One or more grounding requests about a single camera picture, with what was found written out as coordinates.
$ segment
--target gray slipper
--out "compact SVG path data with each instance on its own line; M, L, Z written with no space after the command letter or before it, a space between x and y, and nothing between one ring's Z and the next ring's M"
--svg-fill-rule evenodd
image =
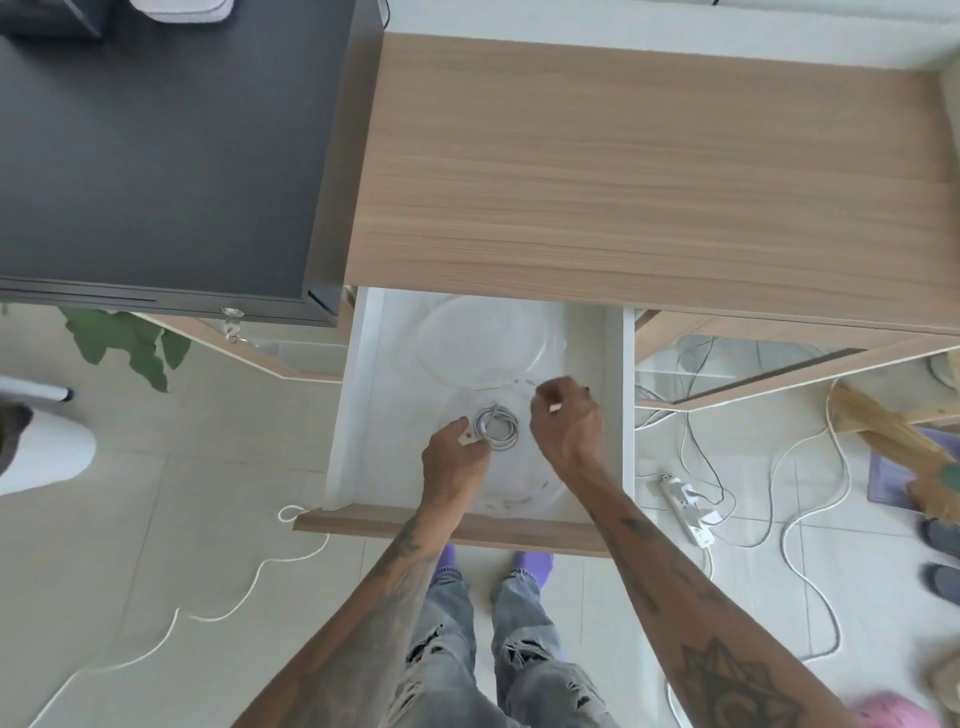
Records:
M943 521L927 521L922 526L924 541L955 559L960 559L960 526Z
M960 569L930 564L926 568L926 586L937 596L960 606Z

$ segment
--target black cabinet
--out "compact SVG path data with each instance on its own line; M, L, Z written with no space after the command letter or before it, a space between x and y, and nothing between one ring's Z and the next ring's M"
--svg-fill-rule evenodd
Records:
M0 38L0 300L332 323L382 39L376 0Z

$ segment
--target hand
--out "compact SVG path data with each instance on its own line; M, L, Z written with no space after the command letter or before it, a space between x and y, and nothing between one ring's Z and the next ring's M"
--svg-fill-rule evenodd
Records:
M457 522L473 502L490 465L490 443L460 444L466 417L450 423L430 438L423 451L423 498L420 510L454 515Z
M545 381L530 402L530 414L540 451L564 481L578 469L603 467L603 422L588 388L569 376Z

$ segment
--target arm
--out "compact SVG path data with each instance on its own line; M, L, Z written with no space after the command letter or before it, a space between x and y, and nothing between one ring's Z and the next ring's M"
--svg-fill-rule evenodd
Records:
M490 446L462 446L467 419L423 451L423 498L340 610L233 728L376 728L390 707L433 569L480 488Z
M603 535L696 728L857 728L843 703L611 482L601 465L600 411L589 390L569 377L545 382L531 410L540 449Z

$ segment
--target pink object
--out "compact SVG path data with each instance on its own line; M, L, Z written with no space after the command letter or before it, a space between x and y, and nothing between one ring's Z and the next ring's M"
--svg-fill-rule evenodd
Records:
M895 692L882 692L853 711L863 728L940 728L928 711Z

